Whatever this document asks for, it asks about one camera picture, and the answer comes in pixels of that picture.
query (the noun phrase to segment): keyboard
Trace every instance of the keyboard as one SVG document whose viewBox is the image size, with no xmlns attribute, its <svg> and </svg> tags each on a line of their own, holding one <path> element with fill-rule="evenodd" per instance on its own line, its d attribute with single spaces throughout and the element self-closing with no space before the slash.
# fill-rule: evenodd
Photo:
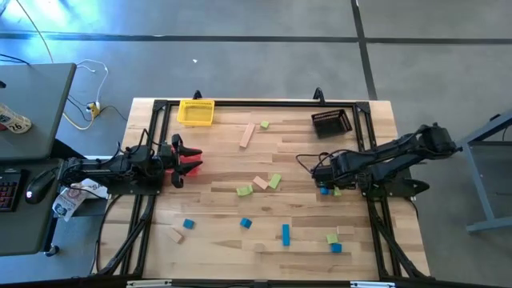
<svg viewBox="0 0 512 288">
<path fill-rule="evenodd" d="M 0 212 L 14 212 L 18 205 L 26 170 L 2 169 L 0 170 Z"/>
</svg>

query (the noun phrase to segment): power adapter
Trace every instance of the power adapter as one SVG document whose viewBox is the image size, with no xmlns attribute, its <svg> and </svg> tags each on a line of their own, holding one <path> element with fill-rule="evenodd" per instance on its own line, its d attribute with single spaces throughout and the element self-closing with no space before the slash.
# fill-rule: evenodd
<svg viewBox="0 0 512 288">
<path fill-rule="evenodd" d="M 92 119 L 96 118 L 100 112 L 99 102 L 87 103 L 86 110 L 87 110 L 87 112 L 90 113 L 90 116 L 92 117 Z"/>
</svg>

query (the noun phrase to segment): bracket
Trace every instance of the bracket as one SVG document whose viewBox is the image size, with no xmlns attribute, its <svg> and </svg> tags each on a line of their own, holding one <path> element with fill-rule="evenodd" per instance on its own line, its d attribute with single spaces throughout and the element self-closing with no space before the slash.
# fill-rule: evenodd
<svg viewBox="0 0 512 288">
<path fill-rule="evenodd" d="M 323 97 L 322 88 L 317 87 L 313 94 L 313 100 L 320 99 L 320 105 L 324 106 L 326 104 L 326 99 Z"/>
<path fill-rule="evenodd" d="M 193 100 L 202 99 L 201 91 L 196 90 L 195 93 L 194 93 L 194 96 L 192 97 L 192 99 Z"/>
<path fill-rule="evenodd" d="M 165 107 L 167 104 L 167 100 L 154 100 L 153 102 L 153 111 L 158 111 L 161 108 Z"/>
<path fill-rule="evenodd" d="M 370 113 L 370 103 L 368 101 L 356 102 L 355 105 L 360 109 L 360 111 L 364 112 L 365 114 Z"/>
</svg>

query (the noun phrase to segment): yellow basket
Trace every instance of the yellow basket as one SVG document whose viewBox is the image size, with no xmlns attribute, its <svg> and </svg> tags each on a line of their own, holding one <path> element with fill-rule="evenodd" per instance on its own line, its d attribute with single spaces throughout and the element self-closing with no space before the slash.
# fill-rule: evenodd
<svg viewBox="0 0 512 288">
<path fill-rule="evenodd" d="M 211 126 L 214 108 L 214 100 L 181 100 L 178 122 L 185 126 Z"/>
</svg>

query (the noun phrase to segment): plastic basket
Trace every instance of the plastic basket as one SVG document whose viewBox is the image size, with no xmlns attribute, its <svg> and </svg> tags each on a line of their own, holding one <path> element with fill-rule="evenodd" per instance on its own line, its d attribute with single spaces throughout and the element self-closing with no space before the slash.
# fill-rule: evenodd
<svg viewBox="0 0 512 288">
<path fill-rule="evenodd" d="M 325 138 L 352 131 L 352 125 L 344 109 L 311 115 L 318 138 Z"/>
<path fill-rule="evenodd" d="M 181 100 L 178 122 L 185 126 L 211 126 L 214 108 L 214 100 Z"/>
</svg>

